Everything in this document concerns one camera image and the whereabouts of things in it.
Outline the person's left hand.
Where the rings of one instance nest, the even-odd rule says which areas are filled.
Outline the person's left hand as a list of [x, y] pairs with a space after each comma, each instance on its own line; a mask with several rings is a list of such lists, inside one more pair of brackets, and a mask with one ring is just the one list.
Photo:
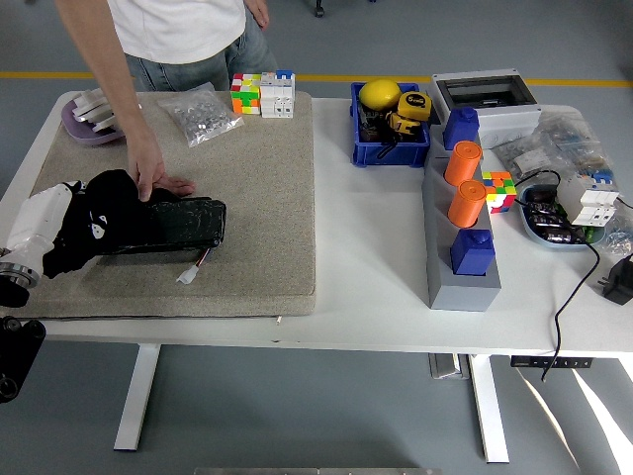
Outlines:
[[269, 10], [266, 0], [244, 0], [244, 4], [252, 14], [261, 30], [266, 30], [270, 24]]

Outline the person's right hand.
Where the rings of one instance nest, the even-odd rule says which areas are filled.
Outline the person's right hand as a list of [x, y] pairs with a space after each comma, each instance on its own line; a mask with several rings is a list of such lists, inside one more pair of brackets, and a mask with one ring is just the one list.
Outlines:
[[147, 202], [154, 189], [165, 189], [178, 197], [194, 193], [193, 181], [167, 174], [163, 155], [152, 129], [142, 128], [127, 135], [129, 174], [134, 180], [138, 198]]

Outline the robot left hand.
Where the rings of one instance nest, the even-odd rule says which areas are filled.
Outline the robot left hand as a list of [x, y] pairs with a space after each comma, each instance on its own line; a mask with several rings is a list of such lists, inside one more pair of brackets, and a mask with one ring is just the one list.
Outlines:
[[86, 186], [79, 180], [62, 182], [24, 201], [9, 233], [9, 253], [1, 258], [1, 265], [17, 265], [28, 275], [41, 278], [44, 255], [53, 249], [71, 199]]

